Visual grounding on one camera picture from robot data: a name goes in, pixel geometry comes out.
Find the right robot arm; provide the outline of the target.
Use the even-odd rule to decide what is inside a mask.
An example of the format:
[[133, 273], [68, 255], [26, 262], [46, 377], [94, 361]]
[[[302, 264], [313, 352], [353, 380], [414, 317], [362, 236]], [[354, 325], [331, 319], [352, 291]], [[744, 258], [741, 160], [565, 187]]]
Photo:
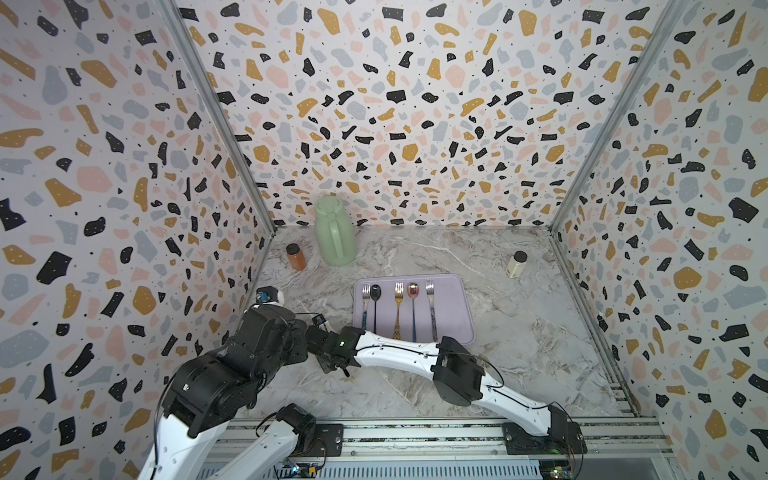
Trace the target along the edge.
[[545, 438], [563, 452], [583, 454], [580, 425], [555, 403], [534, 401], [507, 387], [457, 340], [412, 343], [347, 326], [340, 332], [310, 326], [307, 350], [324, 372], [349, 367], [383, 367], [433, 382], [440, 398], [460, 407], [480, 406], [516, 424], [530, 437]]

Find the all silver fork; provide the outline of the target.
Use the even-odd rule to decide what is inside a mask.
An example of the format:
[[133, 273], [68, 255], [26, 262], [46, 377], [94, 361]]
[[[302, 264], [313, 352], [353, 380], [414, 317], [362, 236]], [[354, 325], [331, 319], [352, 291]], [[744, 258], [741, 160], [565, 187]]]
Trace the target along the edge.
[[430, 322], [431, 322], [431, 334], [432, 334], [432, 341], [435, 343], [439, 342], [439, 335], [438, 335], [438, 326], [437, 326], [437, 316], [436, 316], [436, 309], [435, 309], [435, 284], [433, 279], [428, 279], [426, 281], [426, 296], [429, 302], [429, 312], [430, 312]]

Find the iridescent rainbow spoon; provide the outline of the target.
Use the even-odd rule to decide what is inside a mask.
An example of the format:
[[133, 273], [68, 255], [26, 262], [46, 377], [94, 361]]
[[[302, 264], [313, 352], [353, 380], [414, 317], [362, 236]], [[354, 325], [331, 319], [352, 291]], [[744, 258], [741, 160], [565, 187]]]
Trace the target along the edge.
[[420, 293], [420, 287], [417, 283], [411, 282], [408, 285], [408, 296], [411, 299], [411, 341], [418, 341], [418, 328], [417, 328], [417, 313], [416, 313], [416, 299]]

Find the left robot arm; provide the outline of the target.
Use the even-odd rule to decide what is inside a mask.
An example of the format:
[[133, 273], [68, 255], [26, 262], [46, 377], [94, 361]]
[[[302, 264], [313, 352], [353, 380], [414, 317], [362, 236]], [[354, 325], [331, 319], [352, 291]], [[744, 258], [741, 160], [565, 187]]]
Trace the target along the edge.
[[195, 479], [242, 408], [284, 367], [308, 359], [308, 325], [278, 304], [253, 305], [224, 345], [181, 365], [164, 387], [141, 479]]

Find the dark black spoon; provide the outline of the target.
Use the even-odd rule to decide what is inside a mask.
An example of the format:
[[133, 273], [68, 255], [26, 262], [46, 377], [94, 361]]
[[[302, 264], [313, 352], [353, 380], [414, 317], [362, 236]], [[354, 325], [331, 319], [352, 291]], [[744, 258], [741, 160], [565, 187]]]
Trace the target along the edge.
[[373, 322], [373, 332], [377, 332], [377, 305], [378, 301], [380, 300], [382, 296], [382, 288], [378, 284], [373, 284], [370, 289], [370, 297], [373, 300], [374, 305], [374, 322]]

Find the green handled silver fork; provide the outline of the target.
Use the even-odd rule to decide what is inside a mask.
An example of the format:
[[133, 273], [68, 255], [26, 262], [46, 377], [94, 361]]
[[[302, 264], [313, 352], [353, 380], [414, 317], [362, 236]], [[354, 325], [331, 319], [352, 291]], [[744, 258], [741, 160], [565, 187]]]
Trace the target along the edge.
[[367, 318], [368, 318], [368, 306], [371, 299], [371, 284], [366, 283], [363, 286], [362, 289], [362, 318], [361, 318], [361, 328], [363, 330], [367, 329]]

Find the ornate gold fork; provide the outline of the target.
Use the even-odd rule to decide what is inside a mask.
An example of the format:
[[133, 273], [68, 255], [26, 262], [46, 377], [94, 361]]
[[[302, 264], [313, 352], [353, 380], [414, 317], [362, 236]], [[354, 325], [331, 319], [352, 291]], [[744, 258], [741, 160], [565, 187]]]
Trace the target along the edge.
[[396, 317], [393, 330], [393, 338], [395, 340], [401, 339], [401, 304], [404, 299], [405, 287], [403, 282], [397, 282], [394, 286], [394, 298], [396, 302]]

